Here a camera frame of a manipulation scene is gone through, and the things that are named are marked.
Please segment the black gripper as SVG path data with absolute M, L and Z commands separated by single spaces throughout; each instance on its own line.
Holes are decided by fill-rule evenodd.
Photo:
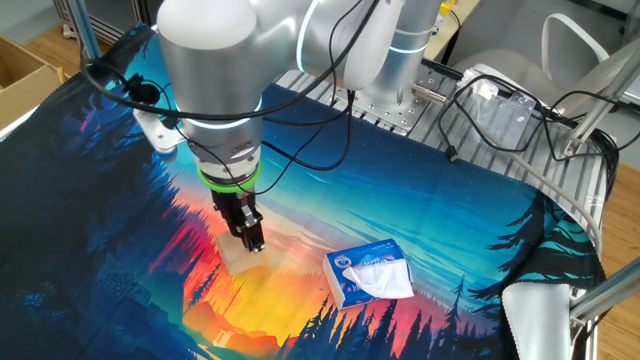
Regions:
M 229 233 L 242 239 L 248 251 L 259 253 L 265 248 L 261 221 L 262 215 L 255 208 L 255 193 L 222 193 L 212 190 L 215 209 L 225 220 Z

